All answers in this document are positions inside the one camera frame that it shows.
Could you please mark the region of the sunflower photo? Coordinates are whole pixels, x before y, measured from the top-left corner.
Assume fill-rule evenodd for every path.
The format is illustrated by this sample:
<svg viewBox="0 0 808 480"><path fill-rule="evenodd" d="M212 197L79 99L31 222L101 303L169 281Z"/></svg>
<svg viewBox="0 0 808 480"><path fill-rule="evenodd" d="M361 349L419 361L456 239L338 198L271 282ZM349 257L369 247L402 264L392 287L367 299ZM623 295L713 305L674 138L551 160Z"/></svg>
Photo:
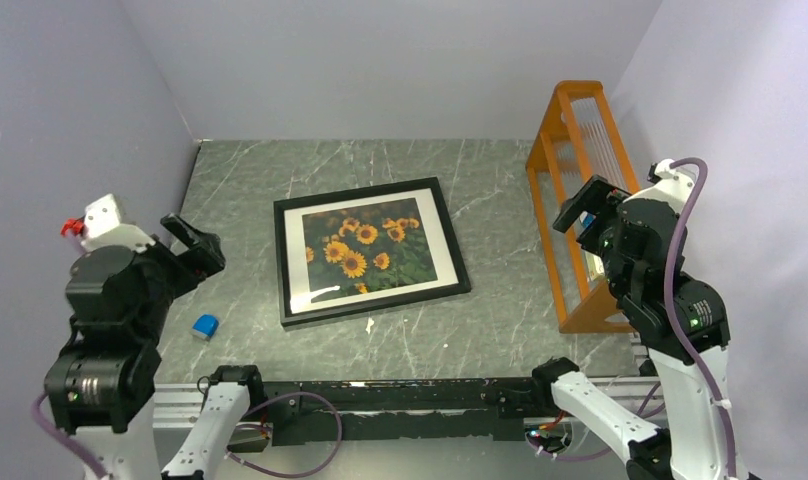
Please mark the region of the sunflower photo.
<svg viewBox="0 0 808 480"><path fill-rule="evenodd" d="M308 284L318 302L438 279L414 198L302 216Z"/></svg>

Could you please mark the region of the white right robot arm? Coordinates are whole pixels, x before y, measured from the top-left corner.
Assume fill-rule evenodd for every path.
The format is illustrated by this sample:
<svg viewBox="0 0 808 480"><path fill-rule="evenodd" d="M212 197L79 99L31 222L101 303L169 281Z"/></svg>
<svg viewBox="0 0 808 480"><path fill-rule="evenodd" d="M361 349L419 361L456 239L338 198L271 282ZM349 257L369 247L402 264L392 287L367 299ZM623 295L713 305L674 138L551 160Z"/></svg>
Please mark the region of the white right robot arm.
<svg viewBox="0 0 808 480"><path fill-rule="evenodd" d="M664 159L636 193L595 175L565 200L553 228L589 223L577 244L597 256L618 310L647 349L667 417L658 426L607 395L567 358L535 368L529 390L541 414L566 413L594 433L631 479L748 479L726 385L727 309L683 269L687 223L707 179L697 157Z"/></svg>

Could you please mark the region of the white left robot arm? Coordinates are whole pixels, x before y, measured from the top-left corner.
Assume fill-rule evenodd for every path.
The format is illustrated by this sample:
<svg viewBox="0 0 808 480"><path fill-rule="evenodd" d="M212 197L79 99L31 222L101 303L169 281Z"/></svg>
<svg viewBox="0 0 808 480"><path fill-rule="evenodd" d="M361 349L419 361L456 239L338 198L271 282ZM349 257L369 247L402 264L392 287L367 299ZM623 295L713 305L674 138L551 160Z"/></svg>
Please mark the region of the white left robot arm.
<svg viewBox="0 0 808 480"><path fill-rule="evenodd" d="M253 365L225 365L208 379L203 404L166 464L153 432L158 344L172 304L226 265L219 237L169 214L172 252L129 222L107 194L68 221L82 255L65 296L70 337L44 380L50 418L40 425L83 463L89 479L210 479L241 420L257 418L267 395Z"/></svg>

